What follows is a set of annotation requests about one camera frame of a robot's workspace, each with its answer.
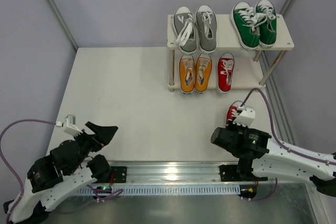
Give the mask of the red sneaker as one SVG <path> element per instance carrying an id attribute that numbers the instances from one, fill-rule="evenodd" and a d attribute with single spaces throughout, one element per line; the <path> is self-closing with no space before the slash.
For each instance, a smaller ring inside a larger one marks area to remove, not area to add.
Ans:
<path id="1" fill-rule="evenodd" d="M 227 111 L 226 127 L 235 124 L 234 121 L 242 113 L 243 110 L 244 109 L 242 107 L 242 101 L 238 100 L 233 102 Z"/>
<path id="2" fill-rule="evenodd" d="M 224 53 L 217 63 L 217 89 L 220 93 L 231 90 L 235 60 L 230 52 Z"/>

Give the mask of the orange sneaker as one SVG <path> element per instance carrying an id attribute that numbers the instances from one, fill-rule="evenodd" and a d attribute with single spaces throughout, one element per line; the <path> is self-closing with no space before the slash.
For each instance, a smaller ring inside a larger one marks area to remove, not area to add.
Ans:
<path id="1" fill-rule="evenodd" d="M 212 59 L 210 55 L 200 54 L 196 61 L 195 90 L 204 93 L 208 88 L 212 72 Z"/>
<path id="2" fill-rule="evenodd" d="M 185 94 L 190 94 L 194 91 L 194 70 L 195 62 L 193 56 L 183 55 L 179 63 L 180 88 Z"/>

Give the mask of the grey sneaker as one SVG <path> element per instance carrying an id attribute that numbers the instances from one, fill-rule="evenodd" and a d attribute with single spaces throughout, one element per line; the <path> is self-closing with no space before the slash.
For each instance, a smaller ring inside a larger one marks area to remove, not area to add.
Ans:
<path id="1" fill-rule="evenodd" d="M 173 15 L 173 30 L 176 35 L 175 43 L 183 55 L 190 56 L 196 52 L 196 28 L 192 11 L 179 7 Z"/>
<path id="2" fill-rule="evenodd" d="M 204 54 L 212 54 L 217 47 L 217 19 L 211 7 L 201 5 L 195 13 L 198 29 L 199 49 Z"/>

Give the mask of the green sneaker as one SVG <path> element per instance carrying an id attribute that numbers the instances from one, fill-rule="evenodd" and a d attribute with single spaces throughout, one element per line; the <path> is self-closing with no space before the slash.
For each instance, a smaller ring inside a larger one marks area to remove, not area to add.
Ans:
<path id="1" fill-rule="evenodd" d="M 269 0 L 260 0 L 255 6 L 259 14 L 259 45 L 265 48 L 272 47 L 277 39 L 277 13 Z"/>
<path id="2" fill-rule="evenodd" d="M 245 50 L 255 50 L 259 45 L 259 25 L 255 10 L 246 2 L 237 3 L 231 12 L 230 20 L 240 46 Z"/>

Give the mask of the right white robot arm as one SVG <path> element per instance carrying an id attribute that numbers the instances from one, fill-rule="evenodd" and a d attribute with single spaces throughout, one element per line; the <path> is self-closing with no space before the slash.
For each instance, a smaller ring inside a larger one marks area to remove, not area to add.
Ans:
<path id="1" fill-rule="evenodd" d="M 224 182 L 256 182 L 270 178 L 315 185 L 318 192 L 335 196 L 335 156 L 308 152 L 277 143 L 270 134 L 238 125 L 218 127 L 211 143 L 238 159 L 236 165 L 220 165 Z"/>

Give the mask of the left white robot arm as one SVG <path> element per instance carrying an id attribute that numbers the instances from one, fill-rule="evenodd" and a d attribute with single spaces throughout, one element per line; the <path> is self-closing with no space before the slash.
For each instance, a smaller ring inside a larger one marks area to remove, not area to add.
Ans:
<path id="1" fill-rule="evenodd" d="M 20 193 L 4 203 L 7 223 L 41 223 L 61 202 L 83 186 L 105 181 L 111 173 L 106 158 L 97 154 L 86 166 L 82 162 L 91 152 L 99 152 L 116 134 L 117 126 L 85 125 L 92 134 L 80 130 L 71 118 L 54 123 L 73 137 L 63 141 L 31 166 Z"/>

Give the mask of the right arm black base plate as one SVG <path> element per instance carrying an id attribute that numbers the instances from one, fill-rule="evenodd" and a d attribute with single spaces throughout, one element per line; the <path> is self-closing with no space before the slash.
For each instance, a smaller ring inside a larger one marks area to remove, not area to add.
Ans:
<path id="1" fill-rule="evenodd" d="M 264 182 L 268 180 L 268 177 L 257 177 L 252 173 L 240 174 L 237 171 L 238 165 L 220 165 L 219 175 L 222 182 Z"/>

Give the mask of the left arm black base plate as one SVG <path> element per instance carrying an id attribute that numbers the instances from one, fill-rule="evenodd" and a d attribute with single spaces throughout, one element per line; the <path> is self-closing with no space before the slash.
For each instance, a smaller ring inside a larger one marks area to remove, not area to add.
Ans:
<path id="1" fill-rule="evenodd" d="M 110 184 L 126 183 L 127 171 L 128 168 L 126 166 L 111 166 L 111 172 L 108 177 L 108 182 Z"/>

